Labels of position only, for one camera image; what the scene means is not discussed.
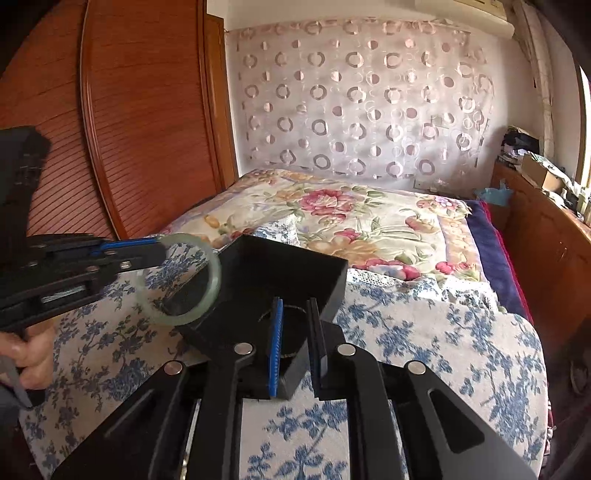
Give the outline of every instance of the bed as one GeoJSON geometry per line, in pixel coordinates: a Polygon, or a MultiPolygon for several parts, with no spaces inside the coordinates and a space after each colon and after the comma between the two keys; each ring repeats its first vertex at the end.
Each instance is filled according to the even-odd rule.
{"type": "MultiPolygon", "coordinates": [[[[165,228],[223,248],[253,234],[346,258],[335,317],[380,361],[425,362],[539,473],[547,436],[540,341],[486,207],[285,170],[257,170],[165,228]]],[[[200,257],[178,245],[148,285],[162,297],[200,257]]],[[[44,476],[165,361],[202,360],[135,301],[136,274],[63,317],[48,401],[21,416],[44,476]]],[[[240,478],[348,478],[344,402],[319,402],[306,376],[290,401],[243,406],[240,478]]]]}

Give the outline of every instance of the finger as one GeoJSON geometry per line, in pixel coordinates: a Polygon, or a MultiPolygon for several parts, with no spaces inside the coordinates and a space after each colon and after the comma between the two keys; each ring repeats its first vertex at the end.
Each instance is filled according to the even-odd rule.
{"type": "Polygon", "coordinates": [[[27,337],[27,339],[29,339],[45,332],[45,330],[49,328],[54,328],[57,321],[60,320],[61,317],[62,315],[58,315],[57,317],[53,317],[49,320],[45,320],[44,322],[37,323],[36,325],[31,325],[25,331],[25,336],[27,337]]]}
{"type": "Polygon", "coordinates": [[[0,332],[0,355],[20,361],[27,356],[27,344],[15,333],[0,332]]]}
{"type": "Polygon", "coordinates": [[[30,337],[25,344],[25,356],[16,361],[17,367],[34,367],[41,364],[46,357],[53,355],[56,331],[53,324],[45,325],[44,328],[41,333],[30,337]]]}
{"type": "Polygon", "coordinates": [[[36,367],[27,367],[21,373],[21,384],[26,390],[43,390],[53,379],[53,356],[48,356],[36,367]]]}
{"type": "Polygon", "coordinates": [[[9,387],[12,386],[12,382],[8,378],[7,374],[0,374],[0,383],[3,383],[4,385],[8,385],[9,387]]]}

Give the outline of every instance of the navy blue blanket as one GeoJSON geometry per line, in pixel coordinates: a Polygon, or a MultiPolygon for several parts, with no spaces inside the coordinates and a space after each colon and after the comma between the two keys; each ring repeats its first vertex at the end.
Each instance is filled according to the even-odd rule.
{"type": "Polygon", "coordinates": [[[498,232],[490,222],[485,207],[477,200],[466,202],[472,209],[467,216],[468,227],[480,253],[480,261],[486,279],[499,297],[499,302],[508,312],[521,315],[531,321],[531,315],[523,293],[518,287],[512,265],[498,232]]]}

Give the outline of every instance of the black box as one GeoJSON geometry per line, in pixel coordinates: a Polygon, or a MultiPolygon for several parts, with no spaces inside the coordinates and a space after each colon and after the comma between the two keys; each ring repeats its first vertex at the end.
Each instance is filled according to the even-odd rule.
{"type": "MultiPolygon", "coordinates": [[[[268,351],[274,297],[284,302],[278,398],[289,399],[309,367],[306,302],[314,297],[320,319],[332,322],[345,296],[348,262],[272,240],[242,235],[219,253],[222,285],[205,315],[177,327],[201,353],[248,342],[256,346],[254,364],[241,370],[239,393],[269,399],[268,351]]],[[[189,311],[203,296],[204,268],[164,303],[171,315],[189,311]]]]}

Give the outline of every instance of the curtain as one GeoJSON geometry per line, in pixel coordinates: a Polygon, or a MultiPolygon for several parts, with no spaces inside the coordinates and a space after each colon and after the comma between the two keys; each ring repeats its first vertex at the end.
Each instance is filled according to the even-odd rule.
{"type": "Polygon", "coordinates": [[[494,98],[445,21],[310,20],[231,31],[241,161],[385,187],[473,187],[494,98]]]}
{"type": "Polygon", "coordinates": [[[538,11],[525,3],[524,0],[515,0],[515,13],[517,15],[517,31],[525,56],[531,63],[534,73],[535,85],[541,96],[544,115],[544,138],[540,139],[541,154],[546,158],[554,159],[554,125],[552,121],[552,64],[548,43],[538,11]]]}

